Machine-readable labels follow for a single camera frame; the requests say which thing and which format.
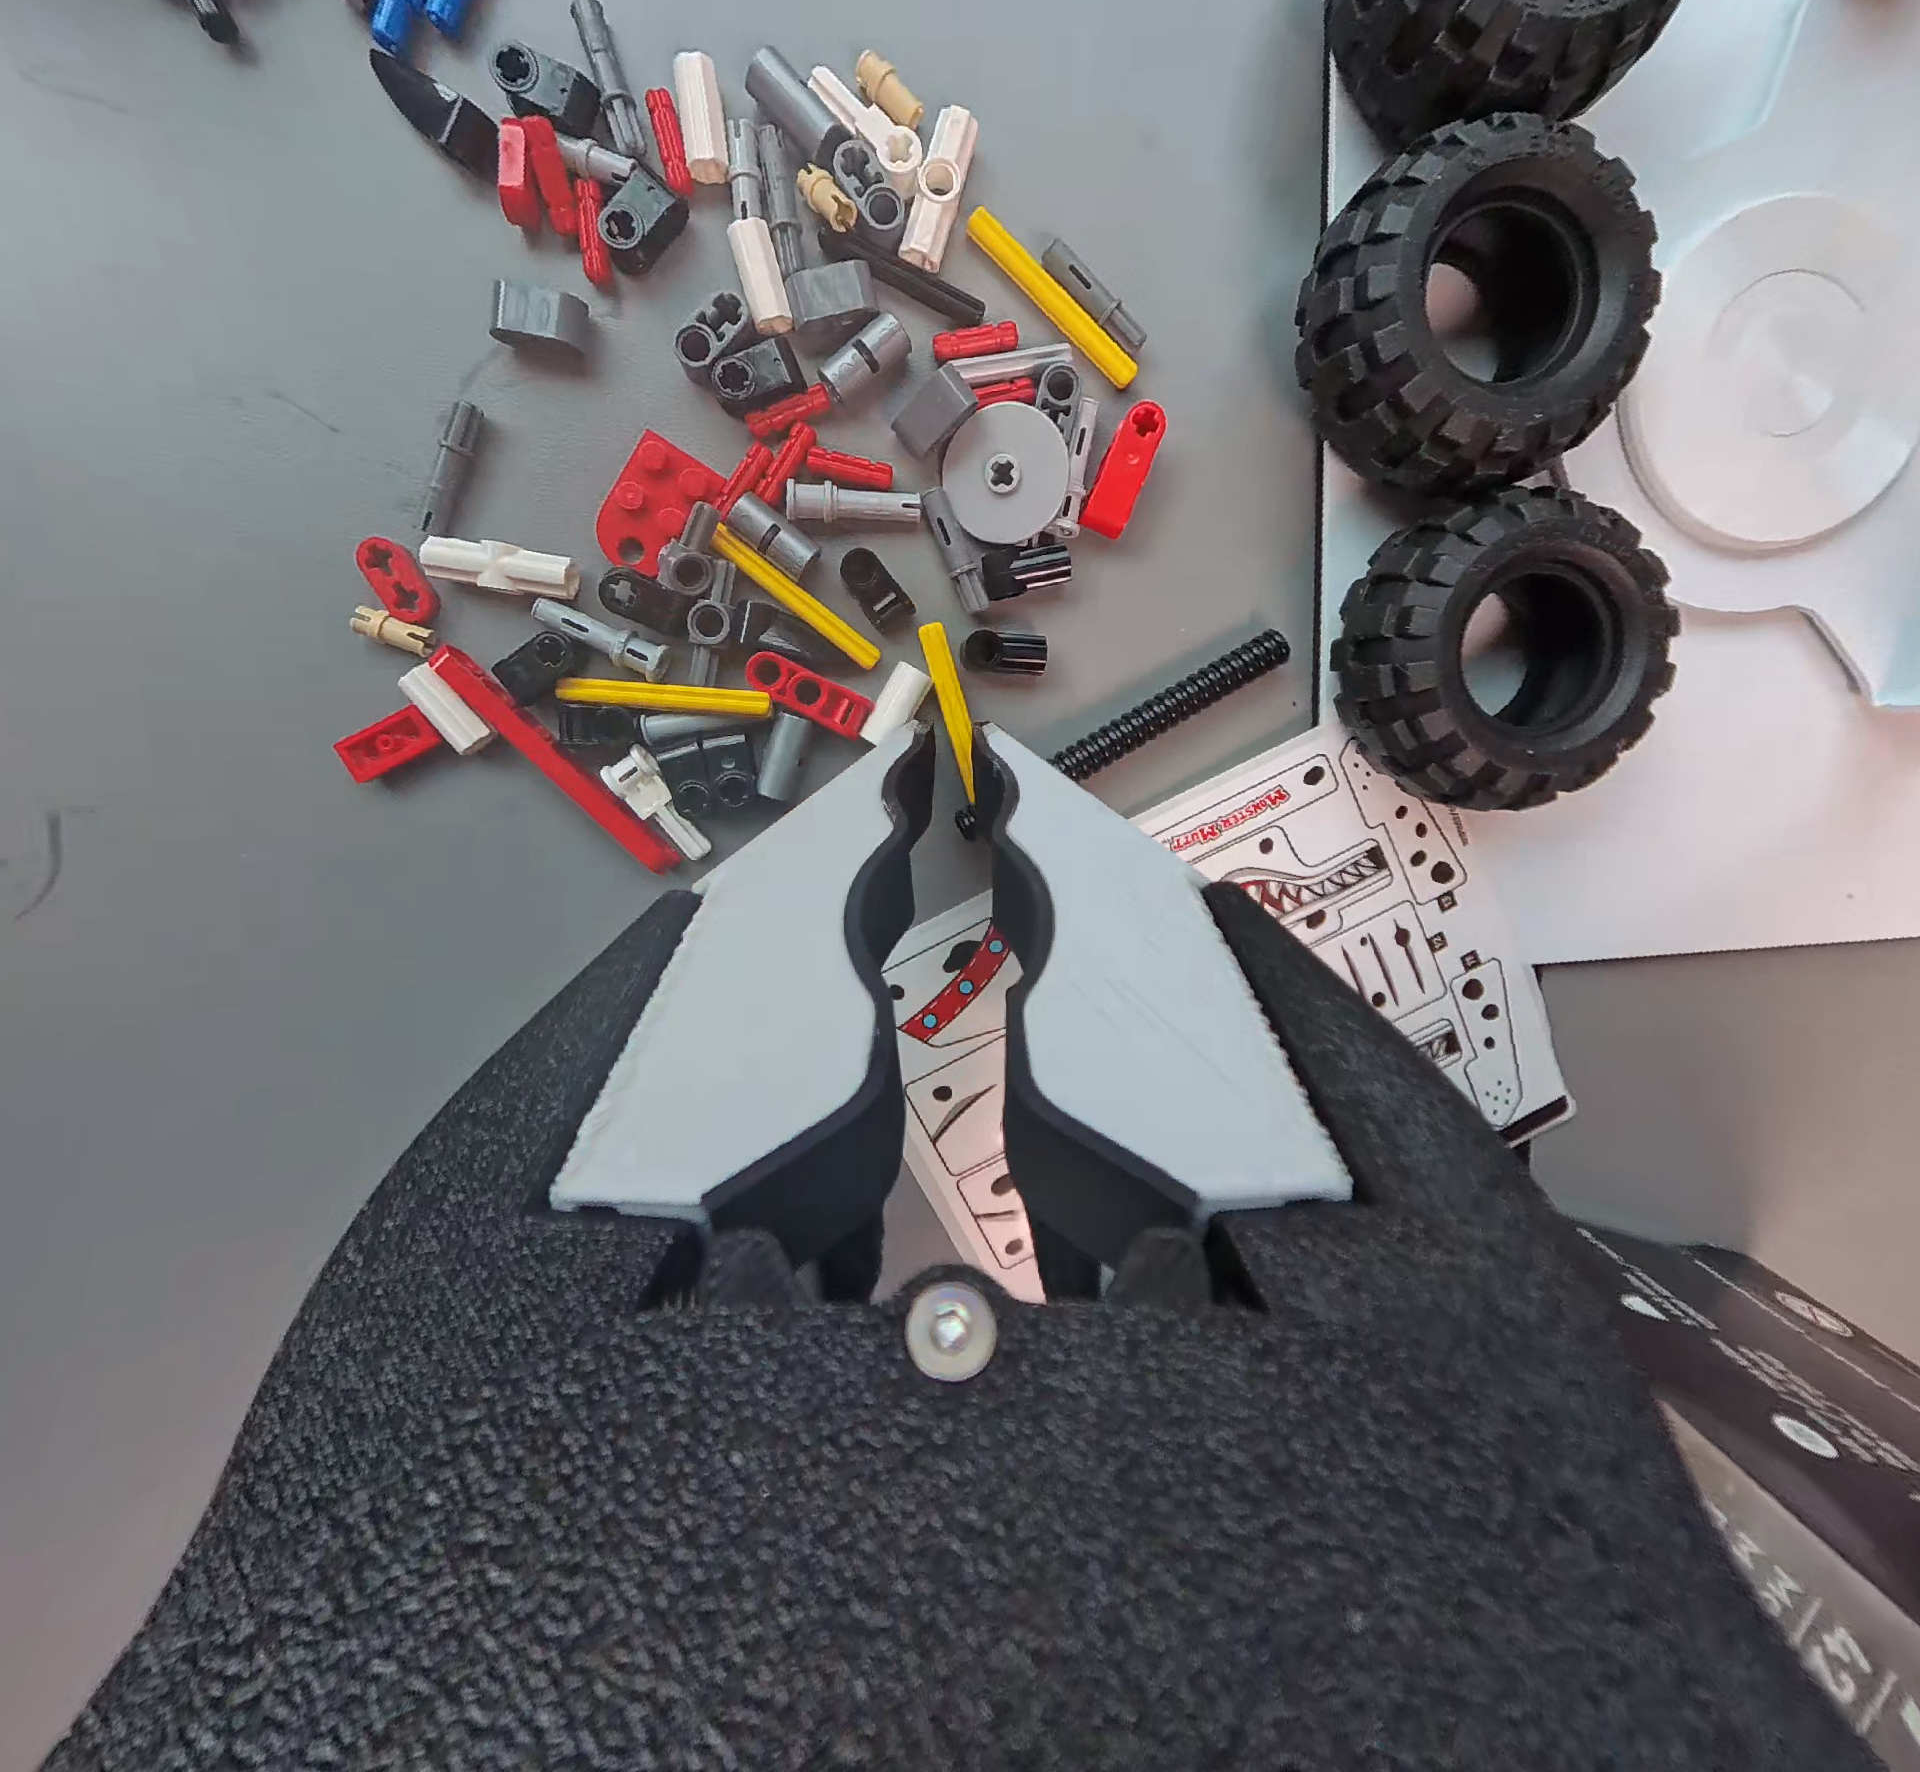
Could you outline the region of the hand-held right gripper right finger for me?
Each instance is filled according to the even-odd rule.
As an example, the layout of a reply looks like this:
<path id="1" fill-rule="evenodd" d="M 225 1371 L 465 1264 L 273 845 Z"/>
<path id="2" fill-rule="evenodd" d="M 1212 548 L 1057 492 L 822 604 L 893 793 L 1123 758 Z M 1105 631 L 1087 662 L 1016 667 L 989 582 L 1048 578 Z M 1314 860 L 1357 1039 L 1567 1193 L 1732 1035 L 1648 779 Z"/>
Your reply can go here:
<path id="1" fill-rule="evenodd" d="M 1044 1299 L 1095 1299 L 1142 1232 L 1351 1202 L 1207 882 L 1004 730 L 976 735 L 976 789 L 1020 969 L 1004 1157 Z"/>

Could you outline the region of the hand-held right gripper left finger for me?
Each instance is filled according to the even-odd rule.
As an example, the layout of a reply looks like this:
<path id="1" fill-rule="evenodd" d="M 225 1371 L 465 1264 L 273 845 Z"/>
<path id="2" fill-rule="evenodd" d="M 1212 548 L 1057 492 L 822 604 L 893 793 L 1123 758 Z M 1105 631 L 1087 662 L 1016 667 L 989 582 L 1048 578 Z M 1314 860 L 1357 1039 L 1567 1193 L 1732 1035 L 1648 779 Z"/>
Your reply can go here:
<path id="1" fill-rule="evenodd" d="M 884 969 L 931 799 L 932 735 L 896 730 L 695 887 L 554 1211 L 767 1232 L 828 1300 L 872 1300 L 903 1142 Z"/>

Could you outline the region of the yellow axle rod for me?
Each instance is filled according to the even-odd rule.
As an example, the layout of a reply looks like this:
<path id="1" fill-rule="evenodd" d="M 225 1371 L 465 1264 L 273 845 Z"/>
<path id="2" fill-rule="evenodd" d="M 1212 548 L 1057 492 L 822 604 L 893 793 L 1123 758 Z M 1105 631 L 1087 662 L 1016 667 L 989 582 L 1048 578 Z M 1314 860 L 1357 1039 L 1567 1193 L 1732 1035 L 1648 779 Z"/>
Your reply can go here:
<path id="1" fill-rule="evenodd" d="M 959 659 L 944 625 L 926 624 L 919 631 L 919 639 L 924 654 L 924 667 L 932 683 L 941 724 L 959 774 L 967 816 L 974 819 L 971 808 L 978 804 L 974 755 L 976 733 L 970 702 L 961 685 Z"/>

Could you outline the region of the printed sticker sheet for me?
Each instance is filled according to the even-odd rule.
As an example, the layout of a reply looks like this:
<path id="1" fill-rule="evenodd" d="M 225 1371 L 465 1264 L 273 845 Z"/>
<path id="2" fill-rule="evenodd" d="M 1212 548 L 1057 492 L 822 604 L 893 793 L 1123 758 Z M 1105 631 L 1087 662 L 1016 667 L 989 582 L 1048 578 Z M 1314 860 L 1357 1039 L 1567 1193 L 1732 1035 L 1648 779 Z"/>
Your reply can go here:
<path id="1" fill-rule="evenodd" d="M 1458 815 L 1403 793 L 1355 739 L 1303 733 L 1137 819 L 1243 891 L 1389 1021 L 1510 1149 L 1571 1116 L 1533 966 Z M 1018 959 L 979 892 L 917 924 L 886 966 L 905 1100 L 903 1176 L 951 1253 L 1041 1303 L 1004 1159 L 1004 1008 Z"/>

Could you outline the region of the black ribbed rod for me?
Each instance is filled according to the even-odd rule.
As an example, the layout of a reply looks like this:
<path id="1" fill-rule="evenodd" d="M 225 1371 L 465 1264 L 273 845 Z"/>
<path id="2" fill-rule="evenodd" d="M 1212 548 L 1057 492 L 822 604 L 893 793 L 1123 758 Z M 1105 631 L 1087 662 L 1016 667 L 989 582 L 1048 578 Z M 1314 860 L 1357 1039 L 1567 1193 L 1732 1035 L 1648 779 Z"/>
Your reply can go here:
<path id="1" fill-rule="evenodd" d="M 1225 702 L 1290 659 L 1290 643 L 1274 629 L 1255 634 L 1125 708 L 1097 730 L 1057 749 L 1048 764 L 1073 783 L 1085 783 L 1142 752 L 1173 730 Z"/>

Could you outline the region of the pile of mixed small bricks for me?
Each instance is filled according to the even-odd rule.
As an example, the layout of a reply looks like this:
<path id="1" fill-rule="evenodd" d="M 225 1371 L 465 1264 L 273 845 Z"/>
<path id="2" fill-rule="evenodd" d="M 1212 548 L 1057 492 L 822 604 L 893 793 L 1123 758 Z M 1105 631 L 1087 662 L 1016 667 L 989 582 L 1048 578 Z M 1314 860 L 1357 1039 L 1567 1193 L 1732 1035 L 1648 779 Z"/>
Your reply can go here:
<path id="1" fill-rule="evenodd" d="M 919 607 L 872 548 L 836 581 L 858 629 L 815 592 L 818 533 L 905 528 L 946 564 L 959 604 L 1064 586 L 1071 541 L 1123 535 L 1166 436 L 1153 400 L 1097 446 L 1081 362 L 1137 373 L 1139 331 L 1065 243 L 1027 253 L 976 211 L 967 236 L 1039 304 L 1065 345 L 1032 345 L 1012 318 L 943 281 L 978 152 L 978 117 L 924 102 L 867 50 L 853 80 L 798 74 L 759 50 L 749 106 L 725 111 L 715 61 L 674 58 L 643 102 L 622 80 L 604 7 L 571 9 L 585 74 L 507 46 L 491 119 L 399 56 L 371 69 L 405 119 L 463 169 L 496 178 L 501 215 L 562 238 L 583 275 L 646 272 L 689 220 L 698 189 L 726 186 L 735 284 L 676 331 L 689 383 L 746 438 L 728 469 L 641 434 L 595 517 L 607 562 L 501 540 L 435 533 L 453 517 L 485 431 L 458 400 L 442 425 L 419 548 L 365 538 L 373 594 L 358 635 L 408 655 L 405 705 L 338 742 L 358 783 L 431 752 L 509 744 L 649 867 L 709 856 L 703 823 L 789 807 L 822 735 L 880 742 L 935 698 L 899 659 L 877 693 L 875 635 Z M 1048 643 L 982 628 L 949 634 L 959 669 L 1039 676 Z"/>

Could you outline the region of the white stand base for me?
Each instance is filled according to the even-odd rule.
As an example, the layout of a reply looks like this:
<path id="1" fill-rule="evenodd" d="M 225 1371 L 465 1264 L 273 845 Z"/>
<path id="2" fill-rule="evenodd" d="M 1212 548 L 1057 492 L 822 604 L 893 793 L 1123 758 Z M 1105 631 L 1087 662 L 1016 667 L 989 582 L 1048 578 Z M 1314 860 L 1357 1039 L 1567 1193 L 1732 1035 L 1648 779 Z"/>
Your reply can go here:
<path id="1" fill-rule="evenodd" d="M 1377 139 L 1327 54 L 1322 232 L 1424 136 Z M 1916 0 L 1679 0 L 1550 122 L 1626 161 L 1655 218 L 1645 362 L 1587 442 L 1510 486 L 1392 491 L 1320 440 L 1318 702 L 1347 730 L 1340 607 L 1392 535 L 1502 489 L 1577 492 L 1666 562 L 1679 634 L 1651 730 L 1594 787 L 1439 804 L 1492 856 L 1528 956 L 1913 938 Z M 1483 705 L 1517 691 L 1495 600 L 1467 669 Z"/>

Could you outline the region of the black printed box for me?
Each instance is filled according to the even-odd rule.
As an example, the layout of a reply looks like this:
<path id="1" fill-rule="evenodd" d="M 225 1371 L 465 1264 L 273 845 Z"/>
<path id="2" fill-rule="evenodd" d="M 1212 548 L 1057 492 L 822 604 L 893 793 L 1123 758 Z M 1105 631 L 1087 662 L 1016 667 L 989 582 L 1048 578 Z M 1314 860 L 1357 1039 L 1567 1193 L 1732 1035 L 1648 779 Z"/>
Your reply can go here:
<path id="1" fill-rule="evenodd" d="M 1916 1367 L 1743 1253 L 1579 1237 L 1748 1591 L 1881 1764 L 1916 1768 Z"/>

